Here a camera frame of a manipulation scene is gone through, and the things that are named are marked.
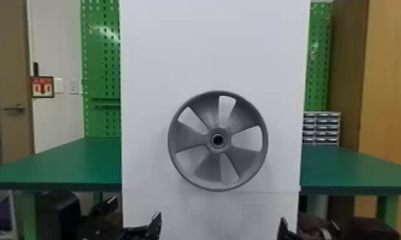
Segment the green pegboard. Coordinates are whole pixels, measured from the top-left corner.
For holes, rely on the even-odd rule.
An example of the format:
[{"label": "green pegboard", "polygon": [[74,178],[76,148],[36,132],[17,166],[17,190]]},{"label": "green pegboard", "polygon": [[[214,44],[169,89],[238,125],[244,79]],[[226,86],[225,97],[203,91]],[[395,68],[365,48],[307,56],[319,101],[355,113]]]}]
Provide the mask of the green pegboard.
[{"label": "green pegboard", "polygon": [[119,2],[82,0],[81,21],[85,136],[119,137]]},{"label": "green pegboard", "polygon": [[330,78],[333,3],[310,7],[305,111],[324,111]]}]

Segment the light switch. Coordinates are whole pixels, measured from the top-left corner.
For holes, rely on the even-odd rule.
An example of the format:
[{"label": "light switch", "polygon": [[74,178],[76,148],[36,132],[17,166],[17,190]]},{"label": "light switch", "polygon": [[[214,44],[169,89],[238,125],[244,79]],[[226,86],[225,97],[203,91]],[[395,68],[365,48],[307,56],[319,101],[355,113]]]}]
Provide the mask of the light switch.
[{"label": "light switch", "polygon": [[63,79],[54,78],[54,93],[55,94],[63,94],[64,93]]},{"label": "light switch", "polygon": [[69,80],[69,93],[70,94],[78,94],[80,93],[80,83],[77,79]]}]

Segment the gray wheel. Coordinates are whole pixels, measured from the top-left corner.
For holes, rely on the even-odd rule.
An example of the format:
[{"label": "gray wheel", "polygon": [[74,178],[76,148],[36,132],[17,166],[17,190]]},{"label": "gray wheel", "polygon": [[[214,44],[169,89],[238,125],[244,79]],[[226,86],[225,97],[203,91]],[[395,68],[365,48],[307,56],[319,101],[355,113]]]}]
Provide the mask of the gray wheel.
[{"label": "gray wheel", "polygon": [[[228,97],[235,100],[225,126],[219,124],[219,99]],[[190,108],[206,126],[206,132],[181,123],[179,117]],[[258,126],[261,134],[261,149],[254,151],[232,143],[232,136]],[[200,161],[187,169],[177,159],[177,154],[199,146],[207,152]],[[226,91],[210,91],[187,100],[174,115],[168,132],[168,149],[171,161],[179,174],[191,184],[210,191],[227,191],[238,188],[250,181],[260,170],[268,149],[266,124],[257,108],[245,98]],[[225,155],[231,164],[225,165]],[[235,172],[234,181],[223,181],[227,172]]]}]

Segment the wooden cabinet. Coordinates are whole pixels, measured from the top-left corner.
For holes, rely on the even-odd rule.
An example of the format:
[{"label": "wooden cabinet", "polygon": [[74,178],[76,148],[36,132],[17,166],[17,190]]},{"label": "wooden cabinet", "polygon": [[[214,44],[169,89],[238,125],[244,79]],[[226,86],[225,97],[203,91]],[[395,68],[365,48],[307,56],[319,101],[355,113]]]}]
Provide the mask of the wooden cabinet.
[{"label": "wooden cabinet", "polygon": [[[328,108],[342,112],[341,144],[401,164],[401,0],[337,0],[334,7]],[[374,216],[375,202],[356,197],[355,215]]]}]

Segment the fire alarm sign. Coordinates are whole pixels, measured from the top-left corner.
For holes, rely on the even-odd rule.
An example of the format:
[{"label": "fire alarm sign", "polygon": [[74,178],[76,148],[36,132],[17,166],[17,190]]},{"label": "fire alarm sign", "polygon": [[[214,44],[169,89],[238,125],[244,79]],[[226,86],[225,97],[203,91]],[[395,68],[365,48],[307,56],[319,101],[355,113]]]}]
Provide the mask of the fire alarm sign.
[{"label": "fire alarm sign", "polygon": [[54,98],[53,77],[32,76],[32,97]]}]

